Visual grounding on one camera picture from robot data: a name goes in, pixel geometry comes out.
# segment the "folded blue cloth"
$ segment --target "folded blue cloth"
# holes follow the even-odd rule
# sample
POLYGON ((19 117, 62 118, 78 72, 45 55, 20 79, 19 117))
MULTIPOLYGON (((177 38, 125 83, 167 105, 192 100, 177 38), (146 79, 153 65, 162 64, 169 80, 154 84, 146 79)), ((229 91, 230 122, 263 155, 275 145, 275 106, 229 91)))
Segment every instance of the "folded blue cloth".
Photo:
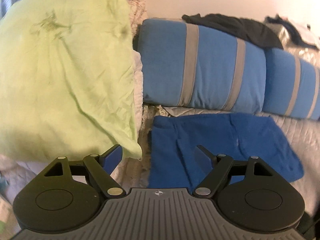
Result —
POLYGON ((195 160, 197 145, 235 160, 259 156, 288 182, 303 176, 299 158, 271 117, 241 113, 156 116, 151 143, 150 188, 193 190, 207 175, 195 160))

